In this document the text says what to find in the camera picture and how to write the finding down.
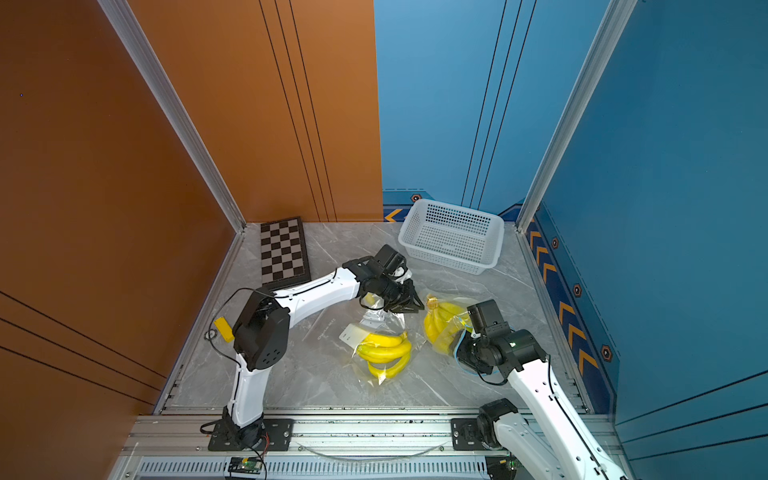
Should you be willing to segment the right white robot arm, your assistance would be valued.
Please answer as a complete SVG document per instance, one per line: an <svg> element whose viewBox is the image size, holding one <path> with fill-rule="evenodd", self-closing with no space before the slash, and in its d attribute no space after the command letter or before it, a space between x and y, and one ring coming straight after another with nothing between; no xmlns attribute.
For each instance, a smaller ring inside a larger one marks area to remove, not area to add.
<svg viewBox="0 0 768 480"><path fill-rule="evenodd" d="M478 376L497 370L499 384L514 390L542 431L531 431L518 407L502 398L479 410L481 441L509 451L535 479L628 479L567 398L533 334L512 329L493 300L469 306L468 316L472 330L457 343L457 360Z"/></svg>

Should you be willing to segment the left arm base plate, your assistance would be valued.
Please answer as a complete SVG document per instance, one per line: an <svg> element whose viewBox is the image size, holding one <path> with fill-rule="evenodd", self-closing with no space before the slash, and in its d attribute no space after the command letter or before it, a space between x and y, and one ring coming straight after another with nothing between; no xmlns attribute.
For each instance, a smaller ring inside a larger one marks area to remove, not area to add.
<svg viewBox="0 0 768 480"><path fill-rule="evenodd" d="M258 427L248 427L245 434L235 433L223 420L204 424L200 431L208 436L207 449L212 452L249 451L287 452L290 447L294 420L266 418Z"/></svg>

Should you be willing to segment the yellow banana bunch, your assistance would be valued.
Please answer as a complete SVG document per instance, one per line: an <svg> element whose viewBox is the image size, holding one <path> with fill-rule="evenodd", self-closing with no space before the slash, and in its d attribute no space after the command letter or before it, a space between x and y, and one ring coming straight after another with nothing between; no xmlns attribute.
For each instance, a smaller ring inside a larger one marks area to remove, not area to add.
<svg viewBox="0 0 768 480"><path fill-rule="evenodd" d="M428 295L425 304L424 330L428 341L436 352L452 355L456 341L465 332L473 331L467 308L434 295Z"/></svg>

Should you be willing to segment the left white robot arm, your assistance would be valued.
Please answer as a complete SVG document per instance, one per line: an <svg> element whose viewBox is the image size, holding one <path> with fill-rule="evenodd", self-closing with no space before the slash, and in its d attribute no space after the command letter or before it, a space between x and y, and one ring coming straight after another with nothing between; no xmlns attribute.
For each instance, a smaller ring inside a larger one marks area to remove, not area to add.
<svg viewBox="0 0 768 480"><path fill-rule="evenodd" d="M332 273L296 287L252 289L231 328L236 364L232 394L222 418L208 431L235 450L267 446L264 397L270 371L287 352L289 332L305 318L337 303L357 299L363 308L393 314L418 313L424 304L406 259L384 245L374 256L349 260Z"/></svg>

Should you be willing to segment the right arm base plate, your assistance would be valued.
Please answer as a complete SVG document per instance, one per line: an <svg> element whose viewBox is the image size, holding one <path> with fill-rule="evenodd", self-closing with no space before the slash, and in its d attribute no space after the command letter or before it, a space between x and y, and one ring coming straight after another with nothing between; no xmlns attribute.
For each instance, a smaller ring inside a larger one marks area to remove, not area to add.
<svg viewBox="0 0 768 480"><path fill-rule="evenodd" d="M517 442L534 434L528 422L520 415L508 415L506 419L499 418L487 422L479 417L459 417L452 418L449 424L453 449L463 452L509 452L508 446L512 443L509 439L504 444L498 442L497 427L508 430L506 437L513 436Z"/></svg>

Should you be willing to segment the clear zip-top bag blue seal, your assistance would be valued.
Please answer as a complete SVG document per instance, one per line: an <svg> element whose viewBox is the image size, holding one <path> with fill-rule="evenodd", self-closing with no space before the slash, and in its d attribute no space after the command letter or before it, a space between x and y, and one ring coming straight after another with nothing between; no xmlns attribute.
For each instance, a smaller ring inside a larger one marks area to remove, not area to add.
<svg viewBox="0 0 768 480"><path fill-rule="evenodd" d="M450 359L460 370L474 374L474 370L458 357L461 342L467 338L472 340L474 335L468 312L470 298L427 291L423 295L423 304L422 333L425 340L421 348Z"/></svg>

